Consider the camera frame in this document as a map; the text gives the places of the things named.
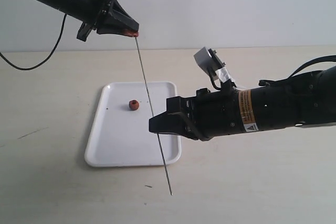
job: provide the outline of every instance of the beige tabletop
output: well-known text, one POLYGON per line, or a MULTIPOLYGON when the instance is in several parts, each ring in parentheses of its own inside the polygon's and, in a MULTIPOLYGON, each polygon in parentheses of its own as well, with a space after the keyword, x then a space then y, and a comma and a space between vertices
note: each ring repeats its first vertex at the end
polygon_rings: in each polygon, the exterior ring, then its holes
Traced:
MULTIPOLYGON (((217 51, 253 88, 336 46, 217 51)), ((181 96, 210 88, 195 52, 143 51, 148 80, 172 81, 181 96)), ((7 56, 28 67, 45 54, 7 56)), ((336 127, 183 138, 169 166, 174 196, 163 167, 90 168, 83 156, 101 88, 117 81, 142 81, 136 51, 59 52, 32 72, 0 61, 0 223, 336 222, 336 127)))

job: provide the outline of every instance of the warning label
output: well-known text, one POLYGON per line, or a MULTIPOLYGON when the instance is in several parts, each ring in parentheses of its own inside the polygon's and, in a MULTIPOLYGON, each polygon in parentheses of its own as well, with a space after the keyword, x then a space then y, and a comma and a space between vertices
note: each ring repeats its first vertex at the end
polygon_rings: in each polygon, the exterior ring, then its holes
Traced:
POLYGON ((238 98, 240 116, 246 132, 258 131, 259 129, 253 114, 251 90, 244 90, 239 92, 238 98))

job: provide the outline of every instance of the plastic tray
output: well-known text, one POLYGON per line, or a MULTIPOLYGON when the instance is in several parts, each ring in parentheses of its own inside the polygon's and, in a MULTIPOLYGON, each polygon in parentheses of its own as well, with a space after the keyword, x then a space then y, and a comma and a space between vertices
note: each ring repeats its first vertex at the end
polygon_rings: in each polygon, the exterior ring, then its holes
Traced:
MULTIPOLYGON (((177 95, 171 82, 148 83, 154 115, 166 110, 166 99, 177 95)), ((158 166, 163 165, 158 138, 149 132, 152 117, 150 104, 142 82, 115 82, 104 87, 89 142, 86 162, 93 167, 158 166), (129 101, 138 100, 136 111, 129 101)), ((166 163, 181 157, 181 138, 160 135, 166 163)))

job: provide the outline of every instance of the thin metal skewer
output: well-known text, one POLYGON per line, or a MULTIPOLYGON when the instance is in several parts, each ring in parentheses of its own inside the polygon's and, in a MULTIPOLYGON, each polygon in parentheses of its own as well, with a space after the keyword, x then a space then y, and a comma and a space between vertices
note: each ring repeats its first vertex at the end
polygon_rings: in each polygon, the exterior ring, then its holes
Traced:
MULTIPOLYGON (((140 48, 139 48, 139 43, 138 43, 137 38, 135 38, 135 43, 137 44, 137 49, 138 49, 138 54, 139 54, 139 59, 140 59, 140 64, 141 64, 141 70, 142 70, 143 80, 145 81, 145 86, 146 86, 146 91, 147 91, 147 95, 148 95, 149 105, 151 107, 152 116, 154 116, 153 105, 152 105, 151 97, 149 95, 147 79, 146 79, 145 71, 144 71, 143 64, 142 64, 142 58, 141 58, 140 48)), ((160 140, 159 134, 157 134, 157 139, 158 139, 159 146, 160 146, 160 151, 161 151, 161 155, 162 155, 162 161, 163 161, 163 165, 164 165, 164 170, 166 172, 166 177, 167 177, 167 182, 168 182, 168 186, 169 186, 170 195, 173 195, 172 186, 170 184, 169 173, 168 173, 168 169, 167 169, 167 164, 166 164, 166 160, 164 158, 163 148, 162 148, 162 144, 161 144, 161 140, 160 140)))

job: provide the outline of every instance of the orange label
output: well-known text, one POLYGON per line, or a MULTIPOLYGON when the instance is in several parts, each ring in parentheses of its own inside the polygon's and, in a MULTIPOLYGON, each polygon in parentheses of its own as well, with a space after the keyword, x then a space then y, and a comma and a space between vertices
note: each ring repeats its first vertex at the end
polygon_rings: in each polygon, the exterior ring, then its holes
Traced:
POLYGON ((251 90, 244 90, 239 92, 239 109, 243 124, 255 124, 256 120, 253 114, 251 90))

